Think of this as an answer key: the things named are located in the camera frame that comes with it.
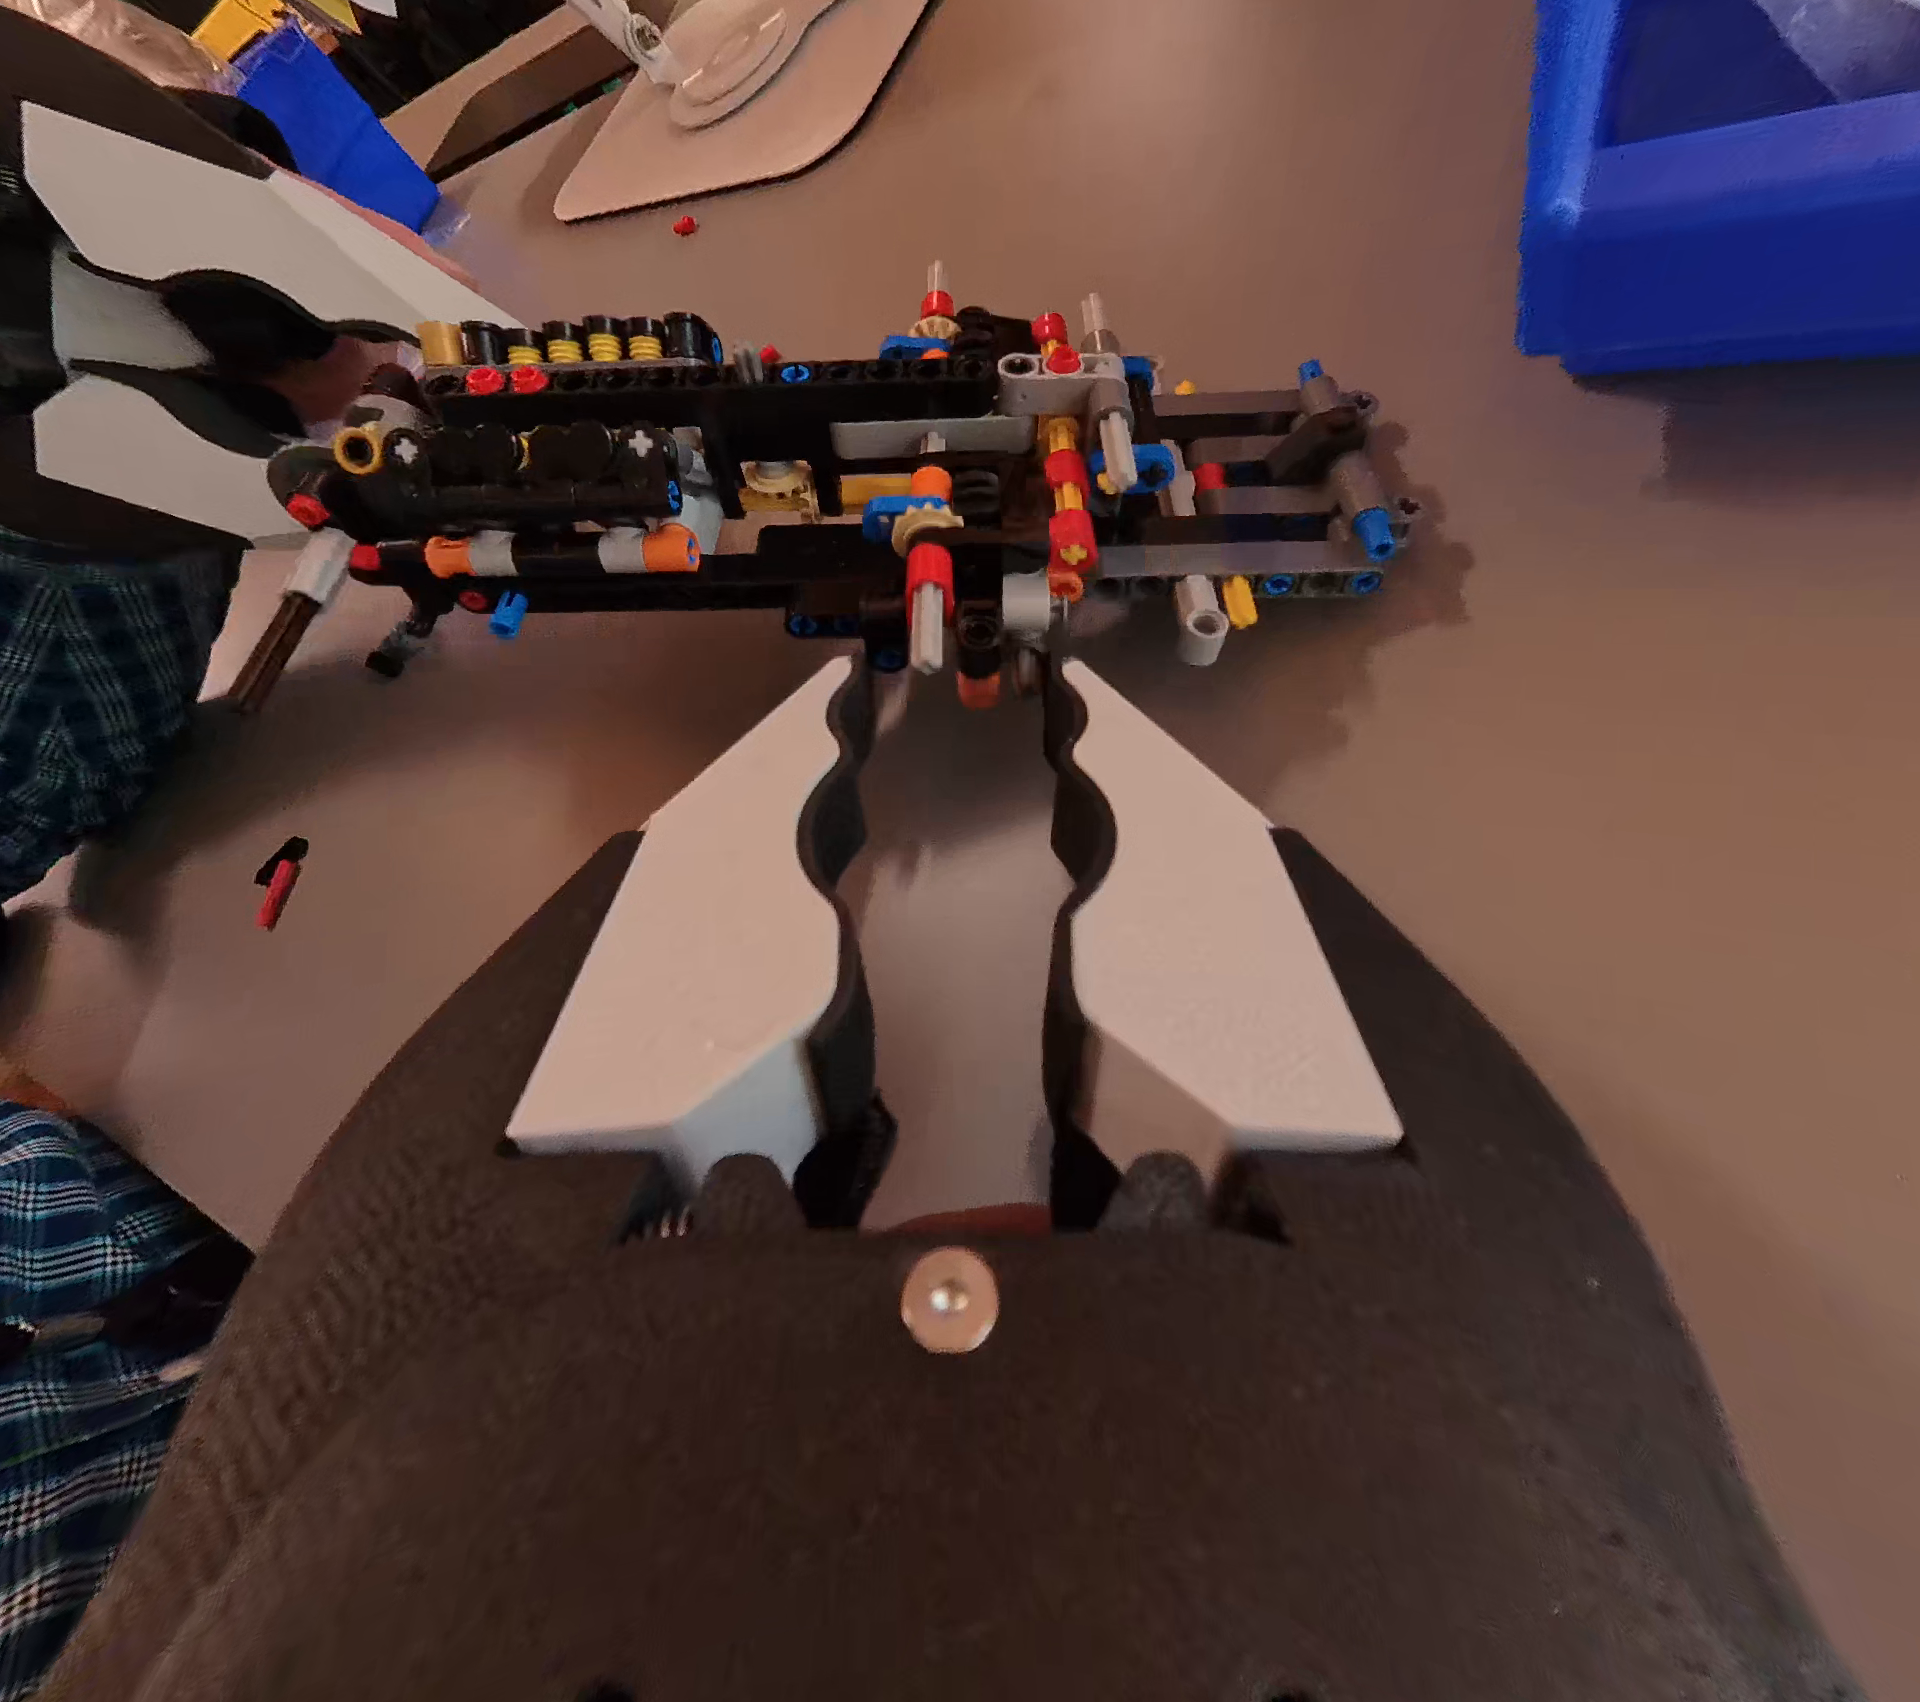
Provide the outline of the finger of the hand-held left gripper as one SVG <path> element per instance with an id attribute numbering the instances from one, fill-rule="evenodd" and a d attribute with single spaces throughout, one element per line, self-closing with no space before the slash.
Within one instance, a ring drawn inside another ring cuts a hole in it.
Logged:
<path id="1" fill-rule="evenodd" d="M 27 415 L 27 538 L 66 551 L 241 551 L 303 536 L 269 480 L 293 405 L 206 370 L 80 367 Z"/>
<path id="2" fill-rule="evenodd" d="M 425 322 L 524 326 L 278 169 L 241 173 L 33 101 L 20 118 L 22 175 L 56 224 L 63 367 L 206 362 L 163 303 L 187 287 L 369 341 L 411 341 Z"/>

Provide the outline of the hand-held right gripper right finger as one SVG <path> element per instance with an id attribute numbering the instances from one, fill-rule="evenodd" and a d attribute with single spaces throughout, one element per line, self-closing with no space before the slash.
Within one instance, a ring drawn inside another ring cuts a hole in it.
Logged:
<path id="1" fill-rule="evenodd" d="M 1273 821 L 1087 663 L 1044 688 L 1070 876 L 1044 994 L 1048 1204 L 1094 1226 L 1129 1168 L 1214 1196 L 1253 1154 L 1382 1154 L 1403 1117 Z"/>

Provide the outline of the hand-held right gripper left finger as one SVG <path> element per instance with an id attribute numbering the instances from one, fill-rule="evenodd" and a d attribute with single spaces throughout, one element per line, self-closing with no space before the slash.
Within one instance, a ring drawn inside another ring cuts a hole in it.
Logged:
<path id="1" fill-rule="evenodd" d="M 502 1139 L 641 1154 L 652 1210 L 772 1161 L 814 1226 L 857 1226 L 898 1139 L 840 880 L 874 672 L 830 658 L 641 827 Z"/>

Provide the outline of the multicoloured lego technic model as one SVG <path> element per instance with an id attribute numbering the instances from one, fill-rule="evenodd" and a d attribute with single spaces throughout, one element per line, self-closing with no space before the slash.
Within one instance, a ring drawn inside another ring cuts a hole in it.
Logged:
<path id="1" fill-rule="evenodd" d="M 961 306 L 870 359 L 723 345 L 696 311 L 425 322 L 315 449 L 273 462 L 308 529 L 229 697 L 252 711 L 345 581 L 402 620 L 401 677 L 452 610 L 772 610 L 965 706 L 1040 693 L 1086 600 L 1158 595 L 1210 665 L 1273 600 L 1378 591 L 1423 502 L 1378 401 L 1307 359 L 1275 390 L 1163 382 L 1098 296 L 1076 322 Z"/>

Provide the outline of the person's left hand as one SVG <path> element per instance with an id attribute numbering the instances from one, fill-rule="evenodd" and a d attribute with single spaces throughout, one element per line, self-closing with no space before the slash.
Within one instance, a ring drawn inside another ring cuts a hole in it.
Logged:
<path id="1" fill-rule="evenodd" d="M 303 182 L 305 188 L 315 189 L 318 196 L 334 200 L 339 209 L 349 213 L 357 213 L 362 223 L 379 227 L 387 239 L 398 241 L 401 247 L 417 252 L 421 261 L 433 264 L 441 273 L 462 281 L 469 290 L 479 294 L 479 281 L 470 272 L 464 272 L 462 264 L 445 258 L 441 250 L 435 250 L 429 241 L 420 237 L 411 224 L 394 223 L 392 218 L 368 209 L 349 196 L 339 196 L 338 189 L 326 188 L 323 182 L 313 182 L 311 175 L 300 175 L 296 170 L 279 169 L 279 179 Z"/>

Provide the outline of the white desk stand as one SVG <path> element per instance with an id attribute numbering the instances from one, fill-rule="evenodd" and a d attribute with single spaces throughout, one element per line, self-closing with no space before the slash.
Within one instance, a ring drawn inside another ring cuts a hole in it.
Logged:
<path id="1" fill-rule="evenodd" d="M 866 118 L 934 0 L 700 0 L 667 27 L 565 0 L 637 68 L 556 218 L 591 223 L 821 162 Z"/>

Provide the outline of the blue plaid shirt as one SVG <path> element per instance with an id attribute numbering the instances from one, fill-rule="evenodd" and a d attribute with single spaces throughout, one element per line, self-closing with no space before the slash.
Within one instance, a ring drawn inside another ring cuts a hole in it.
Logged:
<path id="1" fill-rule="evenodd" d="M 130 821 L 192 725 L 236 559 L 2 533 L 2 903 Z M 145 1508 L 192 1388 L 81 1328 L 217 1228 L 77 1113 L 2 1093 L 2 1697 L 29 1698 Z"/>

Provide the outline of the large blue plastic bin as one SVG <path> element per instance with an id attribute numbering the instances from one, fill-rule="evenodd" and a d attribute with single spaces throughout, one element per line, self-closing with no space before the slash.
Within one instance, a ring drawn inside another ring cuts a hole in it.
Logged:
<path id="1" fill-rule="evenodd" d="M 1836 97 L 1755 0 L 1539 0 L 1518 345 L 1578 374 L 1918 353 L 1918 44 Z"/>

